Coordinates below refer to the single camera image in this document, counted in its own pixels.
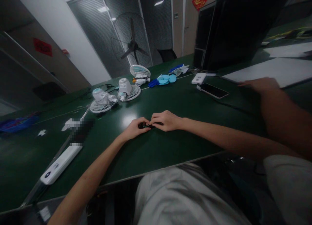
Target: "wrist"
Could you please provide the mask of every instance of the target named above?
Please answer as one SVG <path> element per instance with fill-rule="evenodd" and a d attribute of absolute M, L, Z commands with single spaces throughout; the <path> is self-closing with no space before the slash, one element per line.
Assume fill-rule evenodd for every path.
<path fill-rule="evenodd" d="M 188 120 L 189 120 L 188 118 L 181 118 L 180 125 L 178 126 L 177 129 L 186 131 Z"/>
<path fill-rule="evenodd" d="M 129 139 L 127 139 L 123 134 L 120 134 L 118 137 L 116 137 L 115 141 L 118 144 L 125 144 Z"/>

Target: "hand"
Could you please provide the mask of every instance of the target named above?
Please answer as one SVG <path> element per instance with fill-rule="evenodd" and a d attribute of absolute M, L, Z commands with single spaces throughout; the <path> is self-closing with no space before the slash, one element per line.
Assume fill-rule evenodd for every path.
<path fill-rule="evenodd" d="M 139 129 L 138 125 L 139 125 L 139 123 L 142 123 L 142 122 L 145 122 L 147 125 L 150 123 L 144 117 L 134 119 L 131 121 L 129 126 L 119 135 L 119 137 L 123 141 L 128 141 L 130 139 L 137 137 L 138 135 L 140 135 L 142 133 L 145 133 L 145 132 L 148 132 L 149 130 L 151 130 L 151 128 Z"/>
<path fill-rule="evenodd" d="M 240 82 L 238 86 L 250 86 L 258 93 L 279 89 L 280 86 L 275 78 L 264 77 L 256 80 Z"/>
<path fill-rule="evenodd" d="M 154 113 L 150 124 L 163 131 L 173 131 L 182 127 L 182 120 L 181 117 L 166 110 L 162 113 Z"/>

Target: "computer monitor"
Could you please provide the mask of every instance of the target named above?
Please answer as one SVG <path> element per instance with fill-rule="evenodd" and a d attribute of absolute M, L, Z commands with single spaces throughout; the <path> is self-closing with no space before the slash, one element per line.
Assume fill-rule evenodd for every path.
<path fill-rule="evenodd" d="M 251 60 L 287 0 L 216 0 L 199 11 L 194 67 Z"/>

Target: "white clip fan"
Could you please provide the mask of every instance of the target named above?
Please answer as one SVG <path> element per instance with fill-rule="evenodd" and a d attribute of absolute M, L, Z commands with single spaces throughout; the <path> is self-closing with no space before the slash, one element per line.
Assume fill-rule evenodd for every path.
<path fill-rule="evenodd" d="M 146 81 L 150 81 L 150 71 L 146 67 L 136 64 L 132 65 L 130 67 L 130 73 L 134 76 L 134 78 L 137 78 L 135 84 L 138 86 L 145 84 Z"/>
<path fill-rule="evenodd" d="M 91 103 L 90 110 L 93 113 L 102 113 L 112 108 L 116 102 L 118 102 L 115 95 L 110 95 L 102 89 L 95 89 L 92 92 L 94 101 Z"/>
<path fill-rule="evenodd" d="M 119 80 L 118 99 L 122 102 L 127 102 L 135 99 L 141 93 L 141 88 L 137 85 L 130 85 L 130 82 L 126 78 Z"/>

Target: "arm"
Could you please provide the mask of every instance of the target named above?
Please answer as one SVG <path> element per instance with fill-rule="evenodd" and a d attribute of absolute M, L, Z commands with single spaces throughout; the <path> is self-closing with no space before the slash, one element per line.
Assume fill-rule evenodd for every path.
<path fill-rule="evenodd" d="M 138 124 L 141 122 L 149 124 L 149 121 L 143 117 L 133 120 L 126 130 L 89 166 L 58 206 L 49 220 L 49 225 L 77 224 L 84 207 L 94 195 L 107 168 L 123 144 L 150 130 L 150 128 L 139 129 Z"/>
<path fill-rule="evenodd" d="M 300 157 L 275 141 L 220 125 L 180 118 L 169 111 L 153 114 L 150 123 L 163 131 L 180 129 L 191 132 L 225 150 L 256 161 L 278 154 Z"/>
<path fill-rule="evenodd" d="M 312 115 L 293 103 L 274 78 L 246 81 L 239 86 L 250 86 L 260 93 L 268 134 L 312 160 Z"/>

